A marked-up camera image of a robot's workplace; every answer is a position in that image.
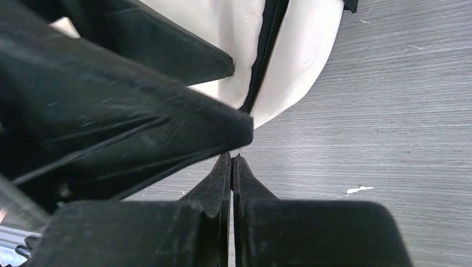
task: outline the white fabric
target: white fabric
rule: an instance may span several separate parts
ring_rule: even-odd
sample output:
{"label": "white fabric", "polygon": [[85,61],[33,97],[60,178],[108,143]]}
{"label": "white fabric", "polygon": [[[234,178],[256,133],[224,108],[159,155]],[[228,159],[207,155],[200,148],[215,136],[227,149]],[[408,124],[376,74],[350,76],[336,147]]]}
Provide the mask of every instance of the white fabric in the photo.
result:
{"label": "white fabric", "polygon": [[342,0],[291,0],[253,107],[259,127],[297,103],[318,78],[335,42]]}
{"label": "white fabric", "polygon": [[[190,88],[239,108],[257,57],[265,0],[141,1],[232,56],[232,77]],[[255,128],[294,105],[311,88],[331,53],[343,6],[343,0],[289,1],[251,114]],[[55,26],[71,34],[64,23]]]}

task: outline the black zipper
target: black zipper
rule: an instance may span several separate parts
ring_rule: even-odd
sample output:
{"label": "black zipper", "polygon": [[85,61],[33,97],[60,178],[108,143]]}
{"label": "black zipper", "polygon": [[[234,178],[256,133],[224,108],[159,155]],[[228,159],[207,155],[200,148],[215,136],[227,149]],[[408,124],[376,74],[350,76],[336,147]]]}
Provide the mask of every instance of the black zipper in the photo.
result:
{"label": "black zipper", "polygon": [[249,84],[249,92],[239,110],[250,113],[259,93],[260,86],[266,75],[267,65],[271,58],[277,35],[282,20],[287,11],[289,0],[266,0],[262,14],[262,27],[260,28],[257,44],[257,57],[252,65],[252,74]]}

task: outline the gray wood-grain floor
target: gray wood-grain floor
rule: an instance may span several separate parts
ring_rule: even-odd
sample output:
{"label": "gray wood-grain floor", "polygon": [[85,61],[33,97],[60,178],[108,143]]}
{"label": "gray wood-grain floor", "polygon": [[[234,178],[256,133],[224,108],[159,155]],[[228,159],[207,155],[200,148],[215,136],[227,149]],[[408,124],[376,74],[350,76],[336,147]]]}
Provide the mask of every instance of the gray wood-grain floor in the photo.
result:
{"label": "gray wood-grain floor", "polygon": [[[472,1],[358,10],[308,95],[257,129],[243,156],[281,198],[382,203],[416,266],[472,266]],[[175,200],[214,161],[132,198]],[[374,189],[346,196],[359,186]]]}

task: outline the white paint spot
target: white paint spot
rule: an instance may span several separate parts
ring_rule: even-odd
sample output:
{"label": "white paint spot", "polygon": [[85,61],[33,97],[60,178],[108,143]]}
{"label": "white paint spot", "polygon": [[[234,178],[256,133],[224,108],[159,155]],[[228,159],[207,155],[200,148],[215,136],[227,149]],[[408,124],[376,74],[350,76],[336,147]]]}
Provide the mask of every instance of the white paint spot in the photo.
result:
{"label": "white paint spot", "polygon": [[346,191],[347,194],[352,194],[352,193],[355,193],[355,192],[359,192],[361,190],[369,190],[369,189],[374,189],[375,187],[365,187],[365,186],[361,186],[359,188],[353,188],[353,189],[348,189]]}
{"label": "white paint spot", "polygon": [[409,44],[407,44],[406,46],[413,47],[413,48],[420,49],[420,50],[424,48],[424,47],[418,47],[418,46],[411,46]]}
{"label": "white paint spot", "polygon": [[67,17],[60,18],[56,22],[49,24],[49,26],[71,38],[80,38],[80,35],[72,24],[72,21]]}

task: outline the gray floor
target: gray floor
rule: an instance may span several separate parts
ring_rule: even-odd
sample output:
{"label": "gray floor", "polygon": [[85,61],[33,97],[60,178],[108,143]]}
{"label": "gray floor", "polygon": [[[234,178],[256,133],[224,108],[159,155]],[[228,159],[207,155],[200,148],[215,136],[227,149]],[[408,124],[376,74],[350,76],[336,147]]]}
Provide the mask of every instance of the gray floor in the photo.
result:
{"label": "gray floor", "polygon": [[[360,2],[313,89],[243,156],[281,198],[384,204],[416,266],[472,266],[472,1]],[[133,199],[175,200],[213,163]],[[346,196],[359,186],[374,189]]]}

